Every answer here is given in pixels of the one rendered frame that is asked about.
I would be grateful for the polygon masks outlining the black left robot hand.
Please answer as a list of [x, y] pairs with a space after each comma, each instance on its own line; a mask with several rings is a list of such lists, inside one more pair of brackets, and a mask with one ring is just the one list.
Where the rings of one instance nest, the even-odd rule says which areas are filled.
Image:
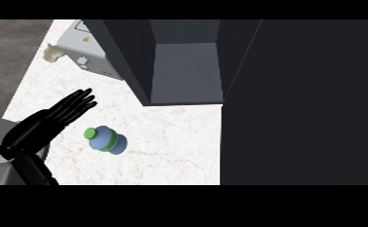
[[85, 111], [96, 106], [91, 89], [76, 90], [48, 108], [32, 113], [8, 130], [0, 143], [0, 155], [26, 185], [57, 185], [42, 160], [35, 153], [50, 144]]

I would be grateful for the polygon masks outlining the blue water bottle green cap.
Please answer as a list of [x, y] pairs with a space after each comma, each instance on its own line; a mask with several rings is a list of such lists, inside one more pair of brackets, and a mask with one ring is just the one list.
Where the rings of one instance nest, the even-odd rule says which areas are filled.
[[128, 141], [125, 136], [106, 126], [87, 128], [82, 136], [88, 141], [90, 148], [100, 152], [119, 155], [127, 149]]

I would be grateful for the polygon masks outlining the dark grey open cabinet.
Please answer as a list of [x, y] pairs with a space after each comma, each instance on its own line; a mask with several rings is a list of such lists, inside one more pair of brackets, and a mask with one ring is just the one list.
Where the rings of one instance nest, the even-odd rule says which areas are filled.
[[82, 23], [141, 105], [224, 102], [257, 19], [87, 19]]

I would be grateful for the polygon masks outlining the dark grey cabinet door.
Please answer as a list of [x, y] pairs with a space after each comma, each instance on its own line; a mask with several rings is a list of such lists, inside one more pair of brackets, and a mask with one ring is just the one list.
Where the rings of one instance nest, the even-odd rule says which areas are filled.
[[223, 105], [224, 184], [368, 184], [368, 20], [261, 22]]

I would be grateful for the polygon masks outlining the cream white garlic bulb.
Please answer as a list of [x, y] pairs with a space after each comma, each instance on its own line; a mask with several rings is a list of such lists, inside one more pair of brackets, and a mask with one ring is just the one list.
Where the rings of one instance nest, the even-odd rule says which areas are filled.
[[48, 62], [54, 62], [62, 56], [65, 52], [57, 46], [47, 45], [47, 48], [42, 51], [42, 59]]

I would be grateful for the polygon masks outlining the pale grey appliance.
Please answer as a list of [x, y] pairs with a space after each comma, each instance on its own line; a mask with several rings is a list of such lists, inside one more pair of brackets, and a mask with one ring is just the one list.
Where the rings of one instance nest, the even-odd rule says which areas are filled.
[[81, 19], [68, 27], [57, 40], [57, 47], [81, 70], [122, 80]]

